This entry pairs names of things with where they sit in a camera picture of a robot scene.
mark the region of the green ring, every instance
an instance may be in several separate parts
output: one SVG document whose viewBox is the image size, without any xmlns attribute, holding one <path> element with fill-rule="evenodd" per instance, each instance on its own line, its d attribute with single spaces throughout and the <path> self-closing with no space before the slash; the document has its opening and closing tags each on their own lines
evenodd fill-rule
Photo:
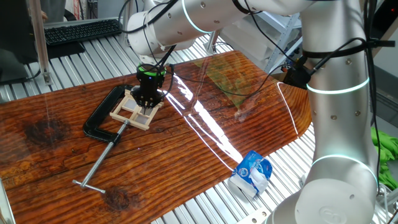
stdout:
<svg viewBox="0 0 398 224">
<path fill-rule="evenodd" d="M 149 75 L 152 77 L 156 77 L 157 73 L 156 72 L 147 72 L 144 68 L 139 67 L 138 68 L 140 70 L 140 72 L 144 72 L 145 75 Z M 166 68 L 164 68 L 164 71 L 160 73 L 161 75 L 165 75 L 166 74 Z"/>
</svg>

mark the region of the wooden board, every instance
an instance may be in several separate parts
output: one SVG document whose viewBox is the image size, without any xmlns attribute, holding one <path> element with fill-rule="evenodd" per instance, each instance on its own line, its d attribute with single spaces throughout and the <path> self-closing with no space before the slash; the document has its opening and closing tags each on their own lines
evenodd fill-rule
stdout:
<svg viewBox="0 0 398 224">
<path fill-rule="evenodd" d="M 270 78 L 240 52 L 182 63 L 148 131 L 129 127 L 89 182 L 106 147 L 82 126 L 116 85 L 134 75 L 0 105 L 0 177 L 17 223 L 149 223 L 231 175 L 250 150 L 266 156 L 311 122 L 307 92 Z M 167 77 L 164 88 L 170 83 Z M 102 128 L 121 123 L 108 117 Z"/>
</svg>

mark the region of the dark knot in wood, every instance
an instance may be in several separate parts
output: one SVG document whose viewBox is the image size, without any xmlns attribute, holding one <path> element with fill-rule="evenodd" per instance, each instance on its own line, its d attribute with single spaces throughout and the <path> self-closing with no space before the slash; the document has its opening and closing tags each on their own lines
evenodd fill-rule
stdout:
<svg viewBox="0 0 398 224">
<path fill-rule="evenodd" d="M 104 202 L 115 210 L 124 210 L 128 208 L 130 201 L 125 190 L 113 187 L 106 190 L 103 195 Z"/>
<path fill-rule="evenodd" d="M 38 145 L 51 145 L 64 139 L 68 128 L 59 119 L 42 119 L 25 128 L 26 138 Z"/>
</svg>

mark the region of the blue light ring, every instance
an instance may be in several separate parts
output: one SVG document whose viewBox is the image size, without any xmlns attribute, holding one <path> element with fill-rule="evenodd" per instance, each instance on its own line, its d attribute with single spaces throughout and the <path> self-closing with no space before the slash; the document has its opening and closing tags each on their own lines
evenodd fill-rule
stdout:
<svg viewBox="0 0 398 224">
<path fill-rule="evenodd" d="M 196 25 L 193 23 L 193 21 L 191 20 L 191 17 L 189 17 L 189 15 L 188 15 L 187 8 L 185 7 L 185 0 L 182 0 L 182 8 L 183 8 L 183 10 L 184 10 L 185 17 L 188 19 L 188 22 L 191 23 L 191 26 L 192 26 L 193 28 L 195 28 L 197 31 L 202 32 L 202 33 L 204 33 L 204 34 L 210 34 L 210 33 L 213 32 L 213 31 L 211 31 L 211 32 L 204 31 L 204 30 L 200 29 L 198 26 L 196 26 Z"/>
<path fill-rule="evenodd" d="M 364 86 L 366 86 L 369 83 L 370 79 L 368 78 L 365 82 L 362 82 L 361 84 L 347 88 L 345 90 L 317 90 L 315 88 L 310 87 L 310 85 L 307 84 L 308 90 L 314 92 L 314 93 L 319 93 L 319 94 L 326 94 L 326 95 L 337 95 L 337 94 L 343 94 L 343 93 L 349 93 L 355 90 L 358 90 Z"/>
</svg>

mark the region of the metal rod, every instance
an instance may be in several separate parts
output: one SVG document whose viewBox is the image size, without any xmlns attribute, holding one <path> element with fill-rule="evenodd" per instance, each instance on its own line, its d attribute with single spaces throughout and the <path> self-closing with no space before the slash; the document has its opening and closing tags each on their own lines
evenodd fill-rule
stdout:
<svg viewBox="0 0 398 224">
<path fill-rule="evenodd" d="M 210 34 L 209 42 L 206 44 L 206 52 L 209 54 L 214 54 L 216 53 L 216 43 L 217 43 L 217 38 L 220 35 L 221 30 L 216 30 Z"/>
<path fill-rule="evenodd" d="M 125 128 L 127 127 L 127 125 L 129 124 L 129 121 L 124 121 L 123 125 L 120 127 L 118 134 L 121 134 Z M 80 187 L 81 188 L 85 188 L 87 185 L 87 182 L 90 181 L 90 179 L 93 177 L 95 171 L 98 169 L 98 167 L 101 165 L 102 161 L 104 161 L 106 155 L 109 153 L 109 151 L 112 149 L 112 147 L 114 146 L 113 142 L 110 142 L 108 144 L 108 146 L 106 147 L 106 149 L 104 150 L 104 152 L 102 153 L 102 155 L 98 158 L 98 160 L 95 162 L 93 168 L 91 168 L 91 170 L 89 171 L 89 173 L 87 174 L 86 178 L 83 180 L 83 182 L 81 183 Z"/>
<path fill-rule="evenodd" d="M 79 182 L 79 181 L 77 181 L 77 180 L 73 180 L 72 182 L 73 182 L 74 184 L 78 184 L 78 185 L 81 186 L 81 182 Z M 97 187 L 93 187 L 93 186 L 90 186 L 90 185 L 86 185 L 86 187 L 88 187 L 88 188 L 91 189 L 91 190 L 96 190 L 96 191 L 101 192 L 102 194 L 105 194 L 105 190 L 99 189 L 99 188 L 97 188 Z"/>
<path fill-rule="evenodd" d="M 37 56 L 39 58 L 40 70 L 43 74 L 45 84 L 49 85 L 52 83 L 52 81 L 50 77 L 49 56 L 47 54 L 47 45 L 45 43 L 44 25 L 40 1 L 29 0 L 29 7 L 32 16 L 32 25 L 35 34 L 35 42 Z"/>
</svg>

